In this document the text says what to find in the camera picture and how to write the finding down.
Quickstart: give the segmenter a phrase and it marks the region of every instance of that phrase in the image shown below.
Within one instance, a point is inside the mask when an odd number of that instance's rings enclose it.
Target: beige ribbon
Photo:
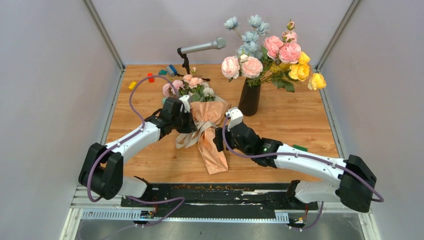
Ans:
[[[175,138],[175,147],[180,149],[182,147],[189,148],[199,141],[202,133],[208,128],[217,128],[218,126],[211,121],[200,121],[195,123],[197,131],[192,133],[181,133]]]

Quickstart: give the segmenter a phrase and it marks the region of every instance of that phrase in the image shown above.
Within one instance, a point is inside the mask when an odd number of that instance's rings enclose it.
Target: wooden table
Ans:
[[[175,66],[179,73],[181,67]],[[215,93],[237,106],[243,87],[243,78],[231,83],[221,73],[219,64],[197,64],[197,77],[210,78]],[[141,123],[129,106],[131,82],[138,82],[148,73],[157,74],[165,65],[129,65],[117,99],[115,111],[107,136],[112,142],[124,136]],[[156,78],[154,83],[142,83],[133,96],[134,107],[143,115],[150,116],[162,107],[162,86],[166,82]],[[296,85],[296,93],[276,89],[264,84],[261,89],[259,109],[254,116],[245,116],[244,122],[260,136],[279,140],[289,145],[300,145],[311,153],[338,157],[336,145],[321,102],[320,93],[305,85]],[[162,183],[289,183],[291,180],[317,181],[318,178],[288,170],[262,167],[247,158],[225,151],[229,170],[209,175],[197,144],[190,148],[176,149],[175,131],[160,141],[140,151],[124,166],[127,176],[139,176],[149,182]]]

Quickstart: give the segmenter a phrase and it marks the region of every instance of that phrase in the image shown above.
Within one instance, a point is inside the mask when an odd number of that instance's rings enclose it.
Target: green block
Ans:
[[[303,146],[299,146],[299,145],[293,145],[293,148],[295,148],[295,149],[297,149],[297,150],[301,150],[301,151],[305,151],[305,152],[307,152],[308,151],[308,149],[306,148],[306,147],[303,147]]]
[[[167,74],[168,74],[168,72],[166,70],[161,69],[159,71],[159,75],[167,75]]]

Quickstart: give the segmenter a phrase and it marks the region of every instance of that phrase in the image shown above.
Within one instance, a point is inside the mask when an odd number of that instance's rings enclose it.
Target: red block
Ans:
[[[153,76],[153,73],[147,73],[147,77],[148,76]],[[155,82],[155,78],[154,77],[151,77],[151,78],[149,78],[148,79],[148,81],[150,82],[150,83],[154,83]]]

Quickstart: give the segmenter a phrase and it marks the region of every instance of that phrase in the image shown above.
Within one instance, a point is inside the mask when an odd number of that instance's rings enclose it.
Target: floor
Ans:
[[[181,66],[175,65],[179,73]],[[222,75],[219,64],[196,64],[196,77],[209,78],[215,93],[232,107],[239,103],[243,79],[231,83]],[[111,121],[107,142],[124,136],[141,123],[129,106],[131,82],[139,81],[148,73],[157,74],[165,65],[129,65],[126,68],[116,108]],[[144,117],[162,107],[163,79],[154,83],[144,82],[133,96],[133,105]],[[311,153],[338,157],[336,145],[318,91],[306,85],[296,85],[296,93],[276,89],[264,84],[261,89],[259,109],[256,115],[244,117],[248,127],[260,136],[282,141],[289,145],[308,148]],[[228,168],[226,172],[209,175],[196,145],[176,149],[173,132],[160,141],[140,151],[124,166],[127,176],[139,176],[157,183],[289,183],[291,180],[317,181],[307,174],[288,170],[258,166],[253,161],[225,152]]]
[[[316,213],[310,214],[314,221]],[[82,220],[76,240],[103,239],[127,226],[127,220]],[[161,222],[144,229],[130,228],[113,234],[108,240],[364,240],[358,215],[327,213],[308,230],[298,232],[280,223]]]

